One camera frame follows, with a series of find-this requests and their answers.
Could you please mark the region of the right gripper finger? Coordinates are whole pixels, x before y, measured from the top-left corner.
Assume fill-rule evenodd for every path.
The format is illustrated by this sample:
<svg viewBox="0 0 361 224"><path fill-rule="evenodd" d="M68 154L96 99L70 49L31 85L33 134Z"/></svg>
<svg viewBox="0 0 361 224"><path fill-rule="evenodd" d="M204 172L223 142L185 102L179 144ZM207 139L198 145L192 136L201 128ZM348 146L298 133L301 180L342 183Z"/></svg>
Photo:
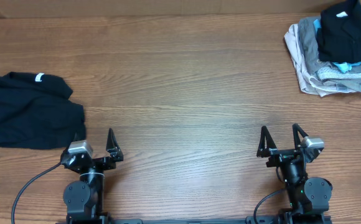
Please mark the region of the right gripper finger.
<svg viewBox="0 0 361 224"><path fill-rule="evenodd" d="M308 136L308 134L297 123L294 123L292 125L292 129L293 129L294 147L299 148L301 145L301 137L305 138Z"/></svg>
<svg viewBox="0 0 361 224"><path fill-rule="evenodd" d="M260 142L256 153L257 157L270 157L277 150L277 146L266 126L261 127Z"/></svg>

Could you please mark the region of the black t-shirt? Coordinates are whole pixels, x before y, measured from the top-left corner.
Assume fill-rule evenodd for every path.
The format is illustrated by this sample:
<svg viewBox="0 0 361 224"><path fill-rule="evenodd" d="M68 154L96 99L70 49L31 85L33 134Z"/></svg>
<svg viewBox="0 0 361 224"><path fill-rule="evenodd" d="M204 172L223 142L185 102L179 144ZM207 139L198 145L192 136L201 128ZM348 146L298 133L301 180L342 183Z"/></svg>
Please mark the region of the black t-shirt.
<svg viewBox="0 0 361 224"><path fill-rule="evenodd" d="M82 105L65 80L44 73L0 77L0 147L55 149L87 136Z"/></svg>

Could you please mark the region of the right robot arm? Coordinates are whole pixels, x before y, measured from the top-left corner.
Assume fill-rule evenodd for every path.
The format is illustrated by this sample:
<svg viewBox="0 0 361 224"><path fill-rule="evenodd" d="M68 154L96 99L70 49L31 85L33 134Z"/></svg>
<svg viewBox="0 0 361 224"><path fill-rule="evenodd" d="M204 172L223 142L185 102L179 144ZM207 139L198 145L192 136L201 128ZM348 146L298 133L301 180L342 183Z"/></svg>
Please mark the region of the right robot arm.
<svg viewBox="0 0 361 224"><path fill-rule="evenodd" d="M266 126L261 127L257 157L267 158L266 166L276 169L276 176L284 187L261 199L247 219L252 223L331 223L331 217L324 213L329 210L332 184L321 177L309 177L306 166L324 150L321 138L309 136L298 124L293 124L292 149L280 150ZM289 208L279 210L274 216L259 216L258 209L263 202L275 195L286 192Z"/></svg>

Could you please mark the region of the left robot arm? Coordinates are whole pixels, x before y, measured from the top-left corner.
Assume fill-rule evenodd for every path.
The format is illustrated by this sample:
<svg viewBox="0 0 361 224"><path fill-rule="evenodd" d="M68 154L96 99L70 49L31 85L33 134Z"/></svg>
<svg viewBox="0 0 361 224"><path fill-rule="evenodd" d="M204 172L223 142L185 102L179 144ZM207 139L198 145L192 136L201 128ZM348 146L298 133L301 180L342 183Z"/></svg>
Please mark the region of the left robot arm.
<svg viewBox="0 0 361 224"><path fill-rule="evenodd" d="M104 171L115 169L124 155L111 128L108 130L106 151L108 156L94 158L93 149L86 140L74 141L63 151L61 165L79 175L79 180L68 184L63 191L67 223L113 222L110 214L103 211Z"/></svg>

